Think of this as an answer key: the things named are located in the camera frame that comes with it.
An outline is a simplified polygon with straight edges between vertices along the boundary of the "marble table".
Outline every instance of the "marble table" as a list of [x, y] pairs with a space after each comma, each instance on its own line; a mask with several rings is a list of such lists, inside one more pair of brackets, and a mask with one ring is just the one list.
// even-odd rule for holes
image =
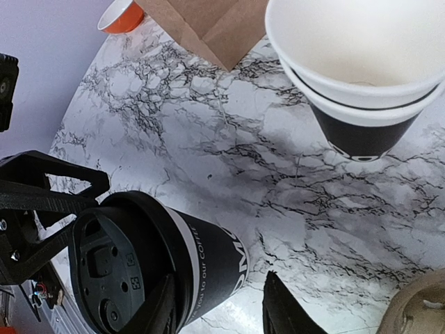
[[[147, 19], [108, 37], [51, 153], [248, 246], [247, 285], [182, 333], [262, 333], [262, 287], [274, 270], [327, 332], [370, 334], [400, 287], [444, 266], [444, 103], [384, 159], [346, 161], [266, 38], [227, 73]], [[54, 180], [61, 191], [80, 186]], [[69, 289], [66, 251], [54, 262]]]

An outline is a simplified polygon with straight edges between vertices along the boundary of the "cup rim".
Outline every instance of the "cup rim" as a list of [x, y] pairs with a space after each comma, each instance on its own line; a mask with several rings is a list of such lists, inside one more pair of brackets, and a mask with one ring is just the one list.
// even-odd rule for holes
[[319, 95], [308, 85], [304, 84], [294, 73], [292, 73], [292, 69], [290, 65], [282, 58], [280, 58], [280, 62], [286, 75], [292, 80], [292, 82], [300, 89], [309, 100], [313, 99], [314, 101], [322, 104], [323, 106], [333, 109], [338, 113], [342, 113], [345, 116], [349, 116], [351, 118], [362, 118], [368, 120], [397, 120], [403, 119], [408, 116], [414, 116], [417, 113], [420, 113], [427, 106], [433, 103], [444, 91], [445, 91], [445, 81], [441, 82], [435, 91], [433, 91], [429, 96], [425, 97], [421, 101], [417, 103], [410, 104], [409, 106], [402, 106], [401, 108], [395, 109], [383, 109], [379, 111], [369, 111], [366, 109], [353, 108], [350, 106], [344, 106], [342, 104], [338, 104], [336, 102], [330, 101], [325, 97]]
[[275, 4], [278, 1], [280, 0], [270, 0], [266, 8], [266, 20], [265, 20], [266, 33], [270, 40], [271, 45], [278, 53], [278, 56], [280, 58], [283, 58], [288, 65], [290, 65], [294, 70], [296, 70], [296, 72], [305, 73], [306, 75], [310, 76], [312, 79], [317, 80], [320, 84], [324, 86], [328, 86], [330, 88], [334, 88], [336, 90], [340, 90], [341, 92], [345, 93], [354, 92], [355, 94], [360, 94], [360, 95], [391, 97], [394, 95], [400, 95], [401, 93], [403, 93], [404, 95], [415, 93], [419, 91], [419, 88], [434, 86], [435, 84], [438, 84], [439, 82], [443, 81], [443, 79], [445, 79], [445, 66], [437, 74], [429, 76], [424, 80], [404, 83], [403, 85], [380, 86], [380, 87], [355, 85], [353, 83], [347, 83], [344, 81], [329, 78], [314, 70], [311, 70], [310, 68], [295, 62], [280, 47], [280, 44], [277, 42], [277, 38], [275, 38], [274, 28], [272, 27], [271, 23], [273, 17], [271, 11], [273, 6], [275, 6]]
[[[111, 12], [114, 9], [114, 6], [116, 6], [120, 2], [122, 2], [122, 3], [127, 2], [125, 8], [111, 22], [109, 22], [108, 24], [104, 25], [103, 21], [105, 19], [105, 15], [107, 15], [109, 12]], [[109, 28], [113, 23], [115, 23], [128, 10], [128, 8], [130, 8], [130, 6], [132, 4], [133, 4], [133, 0], [114, 0], [108, 6], [108, 8], [104, 11], [102, 16], [100, 17], [99, 22], [97, 23], [97, 29], [100, 30], [100, 31], [104, 31], [105, 29]]]

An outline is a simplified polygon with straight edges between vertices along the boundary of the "black camera module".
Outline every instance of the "black camera module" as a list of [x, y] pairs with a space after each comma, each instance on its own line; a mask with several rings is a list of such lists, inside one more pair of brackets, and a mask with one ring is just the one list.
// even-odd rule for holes
[[19, 60], [0, 54], [0, 132], [9, 129], [13, 113], [13, 95], [19, 77]]

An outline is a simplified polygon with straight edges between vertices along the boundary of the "orange paper cup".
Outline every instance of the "orange paper cup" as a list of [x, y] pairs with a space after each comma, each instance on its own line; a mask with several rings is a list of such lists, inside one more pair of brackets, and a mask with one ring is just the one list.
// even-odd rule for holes
[[133, 0], [115, 0], [99, 20], [97, 28], [106, 33], [128, 33], [144, 19], [144, 10]]

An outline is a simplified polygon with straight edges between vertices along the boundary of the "gray wall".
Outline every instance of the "gray wall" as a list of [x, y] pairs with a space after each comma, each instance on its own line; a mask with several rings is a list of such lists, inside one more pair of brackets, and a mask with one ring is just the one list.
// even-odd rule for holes
[[20, 75], [0, 157], [46, 152], [106, 34], [97, 31], [111, 0], [0, 0], [0, 52], [18, 57]]

